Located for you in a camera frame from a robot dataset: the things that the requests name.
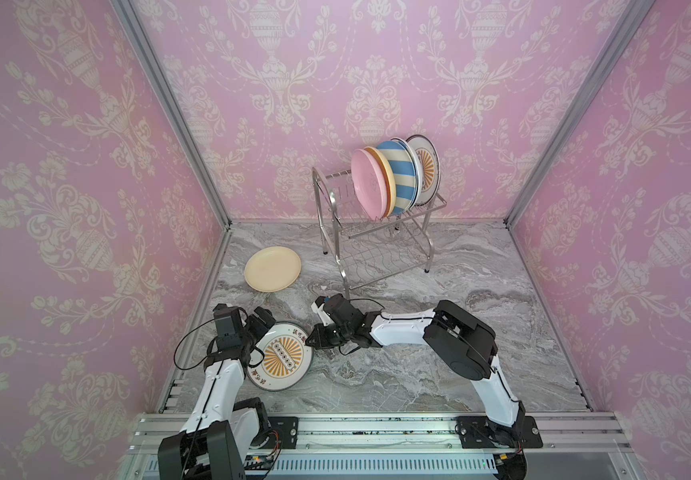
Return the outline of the orange sunburst plate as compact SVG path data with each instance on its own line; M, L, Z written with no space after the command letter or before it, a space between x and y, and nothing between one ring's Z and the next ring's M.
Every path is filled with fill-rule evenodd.
M296 385L313 362L313 349L306 344L308 337L301 325L277 323L252 352L248 379L266 391L282 391Z
M415 134L407 138L407 144L413 148L421 161L421 191L415 205L424 206L435 198L441 184L441 163L433 142L425 135Z

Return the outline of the cream plate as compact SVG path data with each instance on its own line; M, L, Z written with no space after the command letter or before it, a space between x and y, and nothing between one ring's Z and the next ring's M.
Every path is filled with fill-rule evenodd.
M259 291L273 293L293 285L302 272L302 260L291 248L273 246L255 253L247 262L247 284Z

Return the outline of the pink plate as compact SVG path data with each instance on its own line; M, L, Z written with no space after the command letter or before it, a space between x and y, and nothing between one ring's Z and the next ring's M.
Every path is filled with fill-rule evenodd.
M389 187L383 167L367 149L357 149L351 156L351 179L357 201L371 220L380 220L389 206Z

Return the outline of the yellow plate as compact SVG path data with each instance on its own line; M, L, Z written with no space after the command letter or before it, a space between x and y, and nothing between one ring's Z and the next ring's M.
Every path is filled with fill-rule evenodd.
M387 201L385 202L385 212L383 212L383 218L387 218L393 213L393 208L395 208L395 200L397 200L397 184L395 184L393 170L391 170L389 161L387 161L387 158L385 158L385 155L383 155L379 149L367 146L365 150L367 150L367 153L371 154L371 156L373 156L373 158L379 162L379 167L381 167L381 172L383 172L385 189L387 189Z

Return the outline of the blue white striped plate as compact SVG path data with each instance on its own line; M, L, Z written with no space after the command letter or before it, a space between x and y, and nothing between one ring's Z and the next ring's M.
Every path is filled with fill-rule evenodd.
M389 162L395 180L395 207L391 215L401 215L413 207L419 194L419 176L415 161L401 141L381 142L377 150Z

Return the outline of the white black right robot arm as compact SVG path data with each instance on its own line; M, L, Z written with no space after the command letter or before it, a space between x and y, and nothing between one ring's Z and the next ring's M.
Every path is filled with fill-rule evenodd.
M348 343L357 349L393 345L427 346L453 373L471 381L485 406L487 438L517 450L523 447L525 406L505 379L495 330L453 301L415 313L363 312L342 294L312 304L320 318L306 345L319 350Z

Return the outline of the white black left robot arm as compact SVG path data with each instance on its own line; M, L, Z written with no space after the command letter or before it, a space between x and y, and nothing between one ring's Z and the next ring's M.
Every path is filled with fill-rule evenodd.
M205 384L181 431L165 438L158 450L162 479L245 479L246 456L253 442L271 433L259 398L238 401L251 357L276 324L270 310L252 314L220 304L209 324L216 333L208 345Z

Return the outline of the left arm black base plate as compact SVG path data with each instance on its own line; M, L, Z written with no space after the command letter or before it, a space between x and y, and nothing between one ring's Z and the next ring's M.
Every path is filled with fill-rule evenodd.
M251 442L251 450L296 449L298 444L299 418L292 416L271 417L262 421L259 433Z

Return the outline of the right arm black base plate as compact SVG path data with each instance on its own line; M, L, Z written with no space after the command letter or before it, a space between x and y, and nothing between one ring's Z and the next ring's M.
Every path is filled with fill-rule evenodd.
M455 433L463 449L543 448L537 421L531 416L523 418L513 427L491 422L487 416L459 416L455 420Z

